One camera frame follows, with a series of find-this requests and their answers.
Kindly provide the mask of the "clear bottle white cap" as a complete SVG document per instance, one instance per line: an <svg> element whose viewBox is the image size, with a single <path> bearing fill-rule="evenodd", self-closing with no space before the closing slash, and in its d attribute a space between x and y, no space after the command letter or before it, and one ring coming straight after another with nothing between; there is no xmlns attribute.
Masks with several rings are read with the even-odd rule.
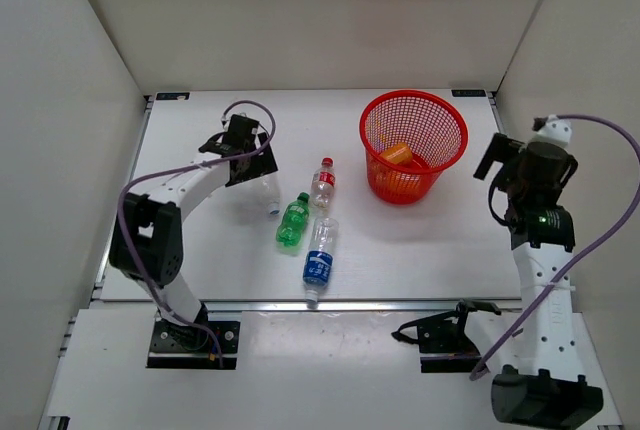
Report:
<svg viewBox="0 0 640 430"><path fill-rule="evenodd" d="M276 172L253 181L253 190L261 208L268 216L276 216L281 210L281 190Z"/></svg>

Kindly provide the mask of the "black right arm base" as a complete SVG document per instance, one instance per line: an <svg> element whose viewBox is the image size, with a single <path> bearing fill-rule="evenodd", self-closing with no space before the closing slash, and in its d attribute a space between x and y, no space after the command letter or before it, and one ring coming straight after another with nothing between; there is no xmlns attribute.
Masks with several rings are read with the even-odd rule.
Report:
<svg viewBox="0 0 640 430"><path fill-rule="evenodd" d="M465 334L468 317L475 312L501 315L494 303L463 299L454 310L406 322L391 336L398 342L419 347L423 374L470 373L481 358Z"/></svg>

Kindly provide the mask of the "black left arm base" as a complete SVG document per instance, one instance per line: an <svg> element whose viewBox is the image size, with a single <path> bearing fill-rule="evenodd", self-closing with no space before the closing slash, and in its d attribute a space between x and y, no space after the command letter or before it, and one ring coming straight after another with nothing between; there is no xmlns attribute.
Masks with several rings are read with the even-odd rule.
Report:
<svg viewBox="0 0 640 430"><path fill-rule="evenodd" d="M208 327L221 345L222 360L209 334L155 317L146 367L149 369L235 370L241 322L210 320Z"/></svg>

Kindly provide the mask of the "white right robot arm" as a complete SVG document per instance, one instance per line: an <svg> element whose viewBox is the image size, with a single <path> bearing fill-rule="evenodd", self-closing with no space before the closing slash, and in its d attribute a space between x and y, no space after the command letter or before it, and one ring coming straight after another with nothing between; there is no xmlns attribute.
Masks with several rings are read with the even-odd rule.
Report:
<svg viewBox="0 0 640 430"><path fill-rule="evenodd" d="M578 429L604 406L603 391L588 383L574 338L571 285L566 265L575 234L558 200L578 167L561 146L523 143L497 133L475 178L501 167L489 191L507 196L504 216L518 269L522 313L480 364L493 372L491 405L502 423L537 429Z"/></svg>

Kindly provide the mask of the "orange soda bottle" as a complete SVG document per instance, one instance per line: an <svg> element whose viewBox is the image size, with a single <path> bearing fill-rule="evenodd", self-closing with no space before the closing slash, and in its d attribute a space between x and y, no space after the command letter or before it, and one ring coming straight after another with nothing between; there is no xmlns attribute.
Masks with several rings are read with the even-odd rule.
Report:
<svg viewBox="0 0 640 430"><path fill-rule="evenodd" d="M420 187L420 178L418 176L388 167L379 168L375 182L386 193L416 194Z"/></svg>

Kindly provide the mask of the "orange juice bottle gold cap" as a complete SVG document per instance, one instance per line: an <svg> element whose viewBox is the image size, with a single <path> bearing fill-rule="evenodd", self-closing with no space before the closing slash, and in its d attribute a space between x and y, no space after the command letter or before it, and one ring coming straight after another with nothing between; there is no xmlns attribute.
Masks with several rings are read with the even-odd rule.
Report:
<svg viewBox="0 0 640 430"><path fill-rule="evenodd" d="M410 147L404 143L397 143L383 152L380 153L380 157L394 165L409 166L413 161L413 154Z"/></svg>

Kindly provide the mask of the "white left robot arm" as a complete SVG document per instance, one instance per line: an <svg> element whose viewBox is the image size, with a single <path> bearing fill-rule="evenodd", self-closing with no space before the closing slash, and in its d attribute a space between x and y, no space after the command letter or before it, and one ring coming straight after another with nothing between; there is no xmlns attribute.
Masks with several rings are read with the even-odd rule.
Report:
<svg viewBox="0 0 640 430"><path fill-rule="evenodd" d="M183 223L216 190L276 172L270 138L259 121L233 114L189 164L151 174L149 180L165 181L120 197L109 263L144 289L188 350L206 345L210 327L204 304L181 276Z"/></svg>

